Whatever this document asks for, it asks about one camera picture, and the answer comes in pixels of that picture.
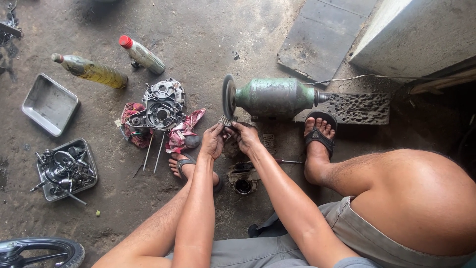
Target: plastic bottle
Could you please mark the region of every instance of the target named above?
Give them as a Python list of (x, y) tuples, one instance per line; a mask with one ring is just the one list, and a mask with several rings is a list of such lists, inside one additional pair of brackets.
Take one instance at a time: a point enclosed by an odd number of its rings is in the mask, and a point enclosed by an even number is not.
[(75, 55), (53, 53), (51, 60), (60, 63), (71, 74), (82, 79), (98, 82), (113, 88), (122, 89), (127, 86), (127, 75), (101, 63), (92, 62)]
[(149, 69), (155, 74), (161, 74), (165, 70), (164, 63), (150, 50), (140, 43), (132, 40), (129, 36), (123, 35), (119, 38), (119, 45), (127, 50), (131, 58), (137, 63)]

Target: flip-flop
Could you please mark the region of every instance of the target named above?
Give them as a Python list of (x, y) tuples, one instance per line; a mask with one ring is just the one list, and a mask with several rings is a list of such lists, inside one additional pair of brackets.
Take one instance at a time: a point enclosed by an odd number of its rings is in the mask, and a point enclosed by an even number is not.
[[(182, 179), (187, 179), (185, 174), (183, 174), (183, 172), (182, 172), (183, 165), (187, 165), (187, 164), (196, 165), (197, 161), (195, 161), (195, 159), (187, 153), (181, 153), (181, 155), (184, 155), (184, 156), (188, 157), (188, 159), (177, 160), (177, 169), (178, 169), (178, 173), (180, 174), (180, 177)], [(216, 193), (216, 192), (220, 191), (221, 188), (223, 187), (223, 184), (224, 184), (223, 177), (218, 175), (218, 184), (213, 186), (213, 192)]]
[[(327, 121), (327, 124), (330, 124), (332, 126), (331, 130), (333, 129), (334, 131), (337, 131), (337, 119), (330, 113), (324, 112), (322, 110), (313, 110), (307, 115), (306, 120), (310, 117), (316, 119), (322, 118), (323, 121)], [(312, 128), (311, 132), (309, 132), (306, 137), (304, 137), (304, 142), (306, 143), (306, 146), (312, 141), (318, 141), (322, 143), (329, 152), (329, 159), (332, 157), (332, 154), (334, 153), (334, 146), (336, 145), (334, 139), (328, 139), (319, 131), (318, 128), (316, 128), (315, 125)]]

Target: red patterned rag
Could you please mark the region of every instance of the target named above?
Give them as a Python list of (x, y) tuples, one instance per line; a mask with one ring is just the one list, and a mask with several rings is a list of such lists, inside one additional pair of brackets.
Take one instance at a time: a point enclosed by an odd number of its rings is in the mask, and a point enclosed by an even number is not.
[(146, 148), (150, 143), (150, 138), (152, 137), (152, 129), (150, 129), (150, 134), (134, 134), (130, 129), (129, 125), (126, 124), (126, 120), (133, 114), (138, 112), (142, 112), (145, 110), (146, 107), (140, 103), (126, 103), (124, 106), (124, 110), (122, 111), (122, 115), (120, 117), (120, 123), (124, 127), (124, 135), (139, 148)]
[(179, 153), (185, 150), (185, 137), (190, 135), (197, 135), (193, 133), (193, 128), (197, 122), (202, 118), (207, 110), (205, 108), (194, 111), (190, 116), (185, 117), (185, 122), (180, 123), (178, 126), (172, 128), (169, 133), (169, 142), (165, 143), (165, 151), (169, 154)]

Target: man's left hand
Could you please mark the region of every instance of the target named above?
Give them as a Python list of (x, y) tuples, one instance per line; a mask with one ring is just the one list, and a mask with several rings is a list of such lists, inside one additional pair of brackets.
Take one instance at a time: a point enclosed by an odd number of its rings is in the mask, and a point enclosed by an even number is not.
[(214, 160), (221, 155), (223, 144), (228, 137), (228, 134), (223, 134), (222, 130), (223, 123), (218, 123), (203, 133), (201, 153), (209, 154)]

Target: metal tray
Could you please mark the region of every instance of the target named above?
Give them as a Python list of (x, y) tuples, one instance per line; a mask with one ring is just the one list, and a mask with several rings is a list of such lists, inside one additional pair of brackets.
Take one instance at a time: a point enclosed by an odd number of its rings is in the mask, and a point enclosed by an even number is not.
[(60, 136), (81, 102), (69, 90), (39, 73), (21, 110), (51, 135)]
[[(72, 194), (75, 194), (75, 193), (79, 193), (81, 191), (84, 191), (88, 188), (91, 188), (93, 187), (94, 185), (96, 185), (96, 183), (98, 182), (98, 172), (96, 170), (96, 164), (94, 164), (94, 160), (92, 158), (92, 154), (91, 154), (91, 150), (89, 149), (89, 146), (88, 144), (86, 143), (86, 141), (83, 139), (83, 138), (77, 138), (77, 139), (74, 139), (68, 143), (65, 143), (61, 146), (58, 146), (56, 148), (54, 148), (52, 151), (54, 152), (57, 152), (57, 151), (67, 151), (68, 148), (70, 148), (71, 146), (83, 146), (84, 148), (86, 148), (86, 152), (88, 153), (87, 155), (87, 158), (85, 159), (86, 162), (88, 162), (92, 168), (92, 170), (94, 171), (94, 175), (96, 176), (96, 180), (90, 184), (90, 185), (87, 185), (85, 187), (82, 187), (76, 191), (73, 191)], [(43, 178), (41, 176), (41, 169), (40, 169), (40, 162), (37, 160), (36, 161), (36, 168), (38, 170), (38, 175), (40, 177), (40, 182), (43, 182), (45, 180), (45, 178)], [(43, 185), (43, 193), (45, 194), (45, 199), (48, 201), (48, 202), (53, 202), (53, 201), (57, 201), (57, 200), (60, 200), (60, 199), (63, 199), (65, 197), (67, 197), (66, 194), (62, 194), (60, 196), (54, 196), (50, 193), (50, 189), (53, 188), (53, 186), (51, 186), (51, 184), (45, 184)]]

